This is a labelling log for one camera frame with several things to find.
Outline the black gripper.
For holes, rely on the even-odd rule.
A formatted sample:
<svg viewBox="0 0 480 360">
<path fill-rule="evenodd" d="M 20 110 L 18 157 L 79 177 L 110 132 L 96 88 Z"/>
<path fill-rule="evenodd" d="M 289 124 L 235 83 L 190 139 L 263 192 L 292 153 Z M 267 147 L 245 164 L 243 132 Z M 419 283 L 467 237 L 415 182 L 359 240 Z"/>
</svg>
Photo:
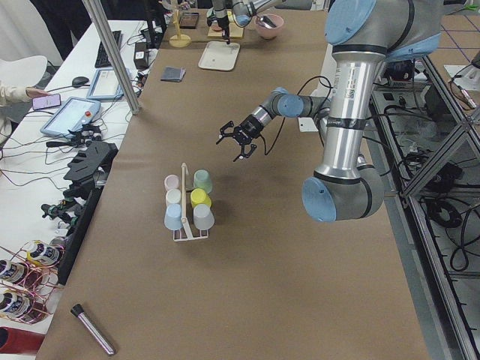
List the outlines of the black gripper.
<svg viewBox="0 0 480 360">
<path fill-rule="evenodd" d="M 230 21 L 226 10 L 216 10 L 215 16 L 217 18 L 217 24 L 223 31 L 223 39 L 227 44 L 230 44 Z"/>
<path fill-rule="evenodd" d="M 226 138 L 233 138 L 237 144 L 241 144 L 240 153 L 233 161 L 248 159 L 257 149 L 257 145 L 251 142 L 260 136 L 262 130 L 263 124 L 253 115 L 249 115 L 238 126 L 235 126 L 233 121 L 228 121 L 220 128 L 220 134 L 215 144 L 218 145 Z"/>
</svg>

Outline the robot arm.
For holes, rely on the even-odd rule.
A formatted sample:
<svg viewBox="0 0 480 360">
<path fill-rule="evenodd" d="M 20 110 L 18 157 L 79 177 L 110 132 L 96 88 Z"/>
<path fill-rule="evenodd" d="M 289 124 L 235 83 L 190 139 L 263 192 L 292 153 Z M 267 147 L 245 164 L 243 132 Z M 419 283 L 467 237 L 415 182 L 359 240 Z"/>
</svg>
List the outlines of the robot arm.
<svg viewBox="0 0 480 360">
<path fill-rule="evenodd" d="M 223 0 L 212 0 L 214 14 L 217 19 L 217 24 L 222 30 L 222 38 L 227 44 L 230 44 L 230 20 L 227 13 L 227 6 Z M 233 1 L 232 15 L 234 20 L 238 20 L 238 26 L 243 28 L 247 26 L 252 18 L 258 13 L 267 10 L 275 5 L 283 3 L 281 0 L 258 0 L 248 1 Z"/>
<path fill-rule="evenodd" d="M 444 1 L 335 1 L 325 23 L 336 63 L 330 97 L 276 88 L 241 124 L 225 124 L 220 138 L 233 138 L 240 158 L 248 158 L 254 140 L 274 118 L 316 119 L 323 156 L 303 184 L 306 212 L 322 222 L 372 215 L 383 202 L 383 183 L 360 146 L 374 82 L 388 63 L 432 53 L 439 46 L 441 20 L 450 11 Z"/>
</svg>

